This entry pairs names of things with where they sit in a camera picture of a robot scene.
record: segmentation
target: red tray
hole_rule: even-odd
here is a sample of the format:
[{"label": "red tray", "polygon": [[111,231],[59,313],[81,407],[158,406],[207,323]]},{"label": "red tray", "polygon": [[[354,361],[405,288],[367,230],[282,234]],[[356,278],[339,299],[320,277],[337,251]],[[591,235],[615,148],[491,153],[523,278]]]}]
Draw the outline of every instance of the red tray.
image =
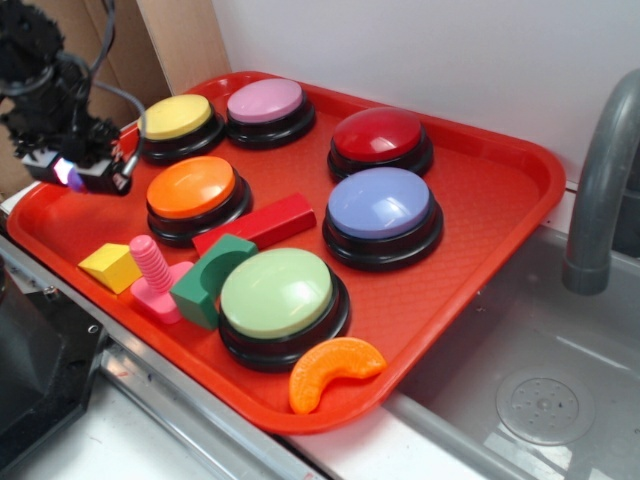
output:
[{"label": "red tray", "polygon": [[[203,83],[192,92],[209,98],[224,114],[230,94],[269,77],[235,73]],[[352,299],[349,335],[375,345],[389,363],[370,380],[334,381],[312,414],[291,411],[287,374],[257,373],[240,366],[217,332],[187,321],[167,326],[147,318],[128,290],[116,296],[77,267],[104,243],[127,244],[134,236],[149,233],[145,193],[160,167],[141,162],[133,190],[124,198],[79,195],[41,185],[9,217],[9,232],[24,248],[245,418],[280,434],[325,431],[379,405],[544,219],[565,188],[563,168],[543,148],[419,115],[435,145],[434,165],[425,179],[444,211],[442,243],[426,260],[396,272],[349,269],[328,254],[321,236],[320,224],[334,187],[326,163],[329,142],[343,118],[380,104],[301,85],[317,111],[317,123],[309,134],[270,151],[243,150],[225,140],[213,153],[247,179],[255,209],[295,192],[306,196],[318,226],[275,247],[310,250],[334,269]],[[132,127],[123,132],[125,151],[133,149],[136,139]],[[162,247],[162,251],[170,265],[198,258],[194,249]]]}]

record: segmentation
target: green button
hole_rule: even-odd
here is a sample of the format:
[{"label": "green button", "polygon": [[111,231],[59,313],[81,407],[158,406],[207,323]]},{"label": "green button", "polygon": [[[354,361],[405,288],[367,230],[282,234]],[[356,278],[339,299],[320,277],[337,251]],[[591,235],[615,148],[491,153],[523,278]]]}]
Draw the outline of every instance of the green button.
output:
[{"label": "green button", "polygon": [[259,339],[292,335],[313,323],[331,300],[331,276],[316,255],[296,248],[259,253],[225,281],[220,304],[240,333]]}]

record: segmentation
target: blue button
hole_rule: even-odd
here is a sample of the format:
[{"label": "blue button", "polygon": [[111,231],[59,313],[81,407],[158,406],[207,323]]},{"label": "blue button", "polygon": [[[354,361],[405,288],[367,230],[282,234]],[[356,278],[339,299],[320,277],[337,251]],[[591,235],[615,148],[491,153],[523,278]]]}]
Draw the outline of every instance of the blue button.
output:
[{"label": "blue button", "polygon": [[429,187],[413,172],[379,167],[340,182],[329,197],[335,226],[352,237],[381,240],[408,232],[426,216]]}]

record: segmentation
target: pink button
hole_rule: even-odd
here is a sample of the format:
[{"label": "pink button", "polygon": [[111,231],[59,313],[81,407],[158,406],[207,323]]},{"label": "pink button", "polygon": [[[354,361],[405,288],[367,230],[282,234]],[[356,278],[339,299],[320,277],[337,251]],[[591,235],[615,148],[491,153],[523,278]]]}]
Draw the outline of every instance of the pink button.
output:
[{"label": "pink button", "polygon": [[227,102],[231,116],[244,123],[284,117],[302,104],[302,87],[284,78],[269,78],[242,87]]}]

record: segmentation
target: pink screw toy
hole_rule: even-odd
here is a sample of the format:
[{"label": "pink screw toy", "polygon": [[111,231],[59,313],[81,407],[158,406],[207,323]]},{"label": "pink screw toy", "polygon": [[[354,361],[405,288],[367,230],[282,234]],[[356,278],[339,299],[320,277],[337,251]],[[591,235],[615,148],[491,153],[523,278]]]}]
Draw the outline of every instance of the pink screw toy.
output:
[{"label": "pink screw toy", "polygon": [[133,296],[162,323],[178,322],[182,315],[169,290],[193,263],[181,262],[170,267],[149,235],[135,237],[129,243],[129,249],[142,272],[142,278],[131,285]]}]

